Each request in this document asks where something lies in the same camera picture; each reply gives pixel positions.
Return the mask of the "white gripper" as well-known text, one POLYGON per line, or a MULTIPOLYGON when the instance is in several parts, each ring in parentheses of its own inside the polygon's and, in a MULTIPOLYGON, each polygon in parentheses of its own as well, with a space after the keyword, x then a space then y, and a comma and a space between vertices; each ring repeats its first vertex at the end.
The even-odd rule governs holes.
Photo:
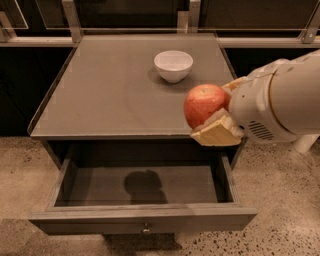
POLYGON ((234 146, 244 134, 256 143, 292 142, 297 136, 284 128, 273 113, 270 89, 277 69, 288 60, 280 59, 239 77, 222 88, 233 91, 229 112, 213 113, 190 136, 202 146, 234 146))

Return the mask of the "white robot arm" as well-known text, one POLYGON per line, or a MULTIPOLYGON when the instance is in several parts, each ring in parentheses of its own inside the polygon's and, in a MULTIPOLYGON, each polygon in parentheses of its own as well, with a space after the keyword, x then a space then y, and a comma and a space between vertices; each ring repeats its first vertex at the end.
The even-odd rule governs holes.
POLYGON ((291 142, 301 153, 320 136, 320 51, 279 59, 223 86, 231 100, 191 132, 203 146, 291 142))

